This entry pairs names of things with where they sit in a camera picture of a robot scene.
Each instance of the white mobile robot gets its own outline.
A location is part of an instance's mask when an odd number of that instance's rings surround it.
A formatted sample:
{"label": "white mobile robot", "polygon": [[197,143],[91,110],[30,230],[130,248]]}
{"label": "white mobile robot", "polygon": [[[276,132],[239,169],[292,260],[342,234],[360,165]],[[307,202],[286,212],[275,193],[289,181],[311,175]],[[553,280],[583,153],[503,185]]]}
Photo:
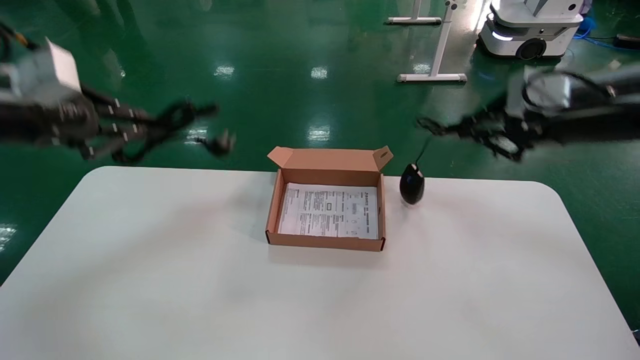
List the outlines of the white mobile robot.
{"label": "white mobile robot", "polygon": [[523,60],[564,55],[582,22],[584,0],[493,0],[478,42]]}

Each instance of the white stand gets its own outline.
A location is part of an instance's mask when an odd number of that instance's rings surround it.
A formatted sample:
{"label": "white stand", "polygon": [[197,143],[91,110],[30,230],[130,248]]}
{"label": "white stand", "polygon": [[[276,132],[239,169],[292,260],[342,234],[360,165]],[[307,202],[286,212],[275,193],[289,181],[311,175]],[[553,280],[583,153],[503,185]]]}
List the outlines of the white stand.
{"label": "white stand", "polygon": [[390,17],[387,24],[416,24],[416,25],[440,25],[442,19],[439,17],[420,17],[420,4],[422,0],[413,1],[413,13],[411,17]]}
{"label": "white stand", "polygon": [[438,74],[440,70],[440,64],[442,63],[442,56],[444,55],[444,47],[447,44],[447,37],[449,36],[449,30],[451,29],[451,12],[455,10],[458,5],[452,4],[450,1],[446,2],[447,8],[444,13],[444,21],[442,23],[442,32],[440,32],[440,39],[438,40],[438,47],[436,48],[436,55],[433,59],[433,66],[431,67],[430,74],[400,74],[398,75],[398,82],[405,81],[467,81],[467,75],[465,74]]}

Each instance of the box lid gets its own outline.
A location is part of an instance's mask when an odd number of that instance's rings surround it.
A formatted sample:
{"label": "box lid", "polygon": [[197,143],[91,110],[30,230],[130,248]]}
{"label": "box lid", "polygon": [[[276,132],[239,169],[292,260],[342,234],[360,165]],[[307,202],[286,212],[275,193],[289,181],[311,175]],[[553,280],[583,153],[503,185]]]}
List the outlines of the box lid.
{"label": "box lid", "polygon": [[281,168],[379,172],[394,155],[388,146],[378,150],[292,149],[276,146],[267,157]]}

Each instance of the open cardboard box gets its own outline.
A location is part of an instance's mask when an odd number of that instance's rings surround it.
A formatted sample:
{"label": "open cardboard box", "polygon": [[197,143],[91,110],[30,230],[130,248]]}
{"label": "open cardboard box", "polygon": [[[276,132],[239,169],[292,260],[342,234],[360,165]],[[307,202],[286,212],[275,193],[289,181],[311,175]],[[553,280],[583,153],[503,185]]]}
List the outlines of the open cardboard box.
{"label": "open cardboard box", "polygon": [[[388,147],[378,150],[291,149],[275,147],[268,155],[280,169],[267,219],[271,245],[330,247],[382,251],[385,246],[385,188],[380,170],[394,157]],[[374,186],[378,189],[378,239],[280,234],[280,213],[287,183]]]}

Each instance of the instruction sheet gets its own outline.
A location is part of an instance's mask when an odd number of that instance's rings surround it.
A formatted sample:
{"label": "instruction sheet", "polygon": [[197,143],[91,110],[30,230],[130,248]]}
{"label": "instruction sheet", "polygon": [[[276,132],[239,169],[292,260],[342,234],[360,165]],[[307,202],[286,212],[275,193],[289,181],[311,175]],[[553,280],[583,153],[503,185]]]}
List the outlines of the instruction sheet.
{"label": "instruction sheet", "polygon": [[377,189],[289,183],[279,232],[378,239]]}

